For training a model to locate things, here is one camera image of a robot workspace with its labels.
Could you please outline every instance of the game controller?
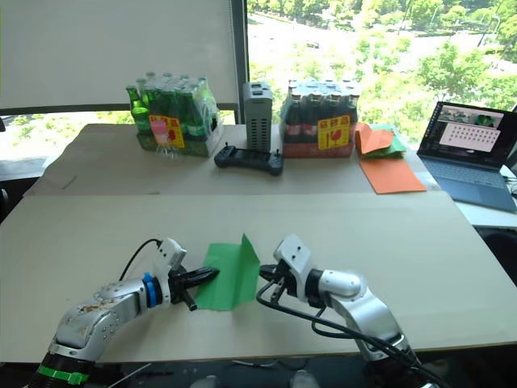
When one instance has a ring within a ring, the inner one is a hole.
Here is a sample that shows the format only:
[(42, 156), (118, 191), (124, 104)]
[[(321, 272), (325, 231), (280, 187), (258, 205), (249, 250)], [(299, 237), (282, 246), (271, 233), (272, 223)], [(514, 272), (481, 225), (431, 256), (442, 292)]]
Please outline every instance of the game controller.
[(245, 150), (234, 145), (228, 145), (214, 157), (218, 167), (248, 167), (254, 170), (269, 172), (273, 176), (280, 175), (284, 167), (284, 157), (276, 153)]

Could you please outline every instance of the orange paper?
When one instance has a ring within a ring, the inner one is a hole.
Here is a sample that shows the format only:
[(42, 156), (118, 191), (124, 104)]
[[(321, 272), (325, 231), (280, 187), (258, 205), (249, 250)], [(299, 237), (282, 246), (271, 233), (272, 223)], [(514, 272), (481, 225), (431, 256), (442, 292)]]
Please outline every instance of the orange paper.
[(358, 123), (355, 126), (357, 150), (359, 154), (367, 154), (381, 148), (387, 148), (393, 140), (393, 132), (385, 129), (372, 131), (369, 125)]
[(426, 191), (404, 159), (361, 160), (359, 164), (377, 194)]

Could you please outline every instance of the pack of bottles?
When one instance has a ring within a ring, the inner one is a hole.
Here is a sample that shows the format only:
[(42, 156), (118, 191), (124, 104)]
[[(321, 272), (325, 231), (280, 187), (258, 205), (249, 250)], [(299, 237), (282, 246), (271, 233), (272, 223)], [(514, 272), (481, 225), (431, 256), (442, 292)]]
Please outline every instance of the pack of bottles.
[[(296, 157), (325, 156), (323, 152), (316, 154), (338, 147), (351, 149), (358, 100), (358, 87), (350, 80), (290, 80), (280, 113), (286, 156), (295, 145), (311, 145), (298, 147), (293, 152)], [(334, 156), (330, 154), (335, 153), (327, 152), (327, 156)]]
[(137, 79), (137, 86), (126, 87), (139, 133), (152, 133), (159, 146), (178, 149), (212, 136), (218, 112), (206, 77), (145, 76)]

